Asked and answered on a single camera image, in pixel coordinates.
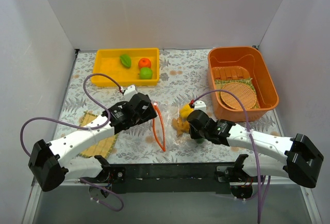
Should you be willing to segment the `light green fake apple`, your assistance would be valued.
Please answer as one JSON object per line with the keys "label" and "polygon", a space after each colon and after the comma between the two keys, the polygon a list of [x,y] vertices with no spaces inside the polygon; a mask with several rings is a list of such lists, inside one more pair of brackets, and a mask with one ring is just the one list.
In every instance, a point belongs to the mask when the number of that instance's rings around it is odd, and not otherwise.
{"label": "light green fake apple", "polygon": [[142,67],[139,75],[140,79],[152,79],[153,71],[149,67]]}

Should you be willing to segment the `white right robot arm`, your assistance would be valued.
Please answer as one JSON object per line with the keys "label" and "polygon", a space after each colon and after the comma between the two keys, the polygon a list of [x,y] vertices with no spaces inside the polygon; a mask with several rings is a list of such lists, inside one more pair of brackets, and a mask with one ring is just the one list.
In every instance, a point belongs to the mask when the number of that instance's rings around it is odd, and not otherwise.
{"label": "white right robot arm", "polygon": [[202,110],[194,110],[187,121],[192,139],[205,138],[216,145],[254,150],[262,155],[259,159],[245,158],[233,168],[238,181],[273,175],[315,188],[324,156],[306,135],[297,134],[292,138],[247,131],[231,121],[214,121]]}

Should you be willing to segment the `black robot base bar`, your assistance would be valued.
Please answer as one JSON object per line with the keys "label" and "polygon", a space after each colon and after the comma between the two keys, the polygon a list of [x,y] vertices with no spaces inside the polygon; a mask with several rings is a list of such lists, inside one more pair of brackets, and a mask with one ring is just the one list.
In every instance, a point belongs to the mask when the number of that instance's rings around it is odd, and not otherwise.
{"label": "black robot base bar", "polygon": [[112,164],[96,177],[95,184],[110,184],[117,194],[215,192],[230,194],[230,185],[248,188],[257,177],[247,175],[242,166],[229,163]]}

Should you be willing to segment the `green fake pepper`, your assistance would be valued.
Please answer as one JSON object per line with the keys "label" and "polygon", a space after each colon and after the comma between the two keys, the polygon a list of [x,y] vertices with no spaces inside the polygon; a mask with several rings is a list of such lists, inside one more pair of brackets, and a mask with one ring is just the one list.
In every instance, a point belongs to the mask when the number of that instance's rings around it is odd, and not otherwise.
{"label": "green fake pepper", "polygon": [[120,55],[119,57],[121,64],[125,68],[131,68],[131,57],[127,54]]}

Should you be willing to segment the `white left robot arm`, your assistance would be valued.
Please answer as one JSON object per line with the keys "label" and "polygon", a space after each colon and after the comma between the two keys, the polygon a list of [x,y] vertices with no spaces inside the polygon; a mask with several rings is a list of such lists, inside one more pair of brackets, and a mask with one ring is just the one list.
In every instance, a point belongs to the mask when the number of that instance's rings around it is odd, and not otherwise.
{"label": "white left robot arm", "polygon": [[65,137],[50,142],[37,141],[28,166],[44,192],[57,188],[65,180],[84,178],[93,183],[111,181],[114,173],[103,156],[98,154],[84,158],[79,157],[79,154],[101,140],[148,122],[156,116],[148,95],[133,94]]}

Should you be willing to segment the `orange fake tangerine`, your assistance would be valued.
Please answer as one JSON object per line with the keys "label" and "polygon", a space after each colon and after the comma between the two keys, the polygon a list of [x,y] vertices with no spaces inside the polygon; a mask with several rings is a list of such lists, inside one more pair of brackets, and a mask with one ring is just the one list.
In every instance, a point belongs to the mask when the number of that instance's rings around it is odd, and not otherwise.
{"label": "orange fake tangerine", "polygon": [[151,61],[148,58],[141,58],[138,62],[138,67],[141,68],[151,68]]}

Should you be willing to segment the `clear zip top bag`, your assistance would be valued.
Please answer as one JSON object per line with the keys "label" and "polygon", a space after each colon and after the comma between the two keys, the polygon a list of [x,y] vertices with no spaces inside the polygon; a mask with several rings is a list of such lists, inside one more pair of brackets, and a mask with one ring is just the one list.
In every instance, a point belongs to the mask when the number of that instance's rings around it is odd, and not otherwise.
{"label": "clear zip top bag", "polygon": [[191,139],[189,133],[176,136],[176,130],[172,127],[172,119],[180,117],[179,110],[184,105],[166,105],[154,102],[153,107],[157,117],[151,121],[150,142],[157,144],[162,153],[168,153],[181,147],[197,144]]}

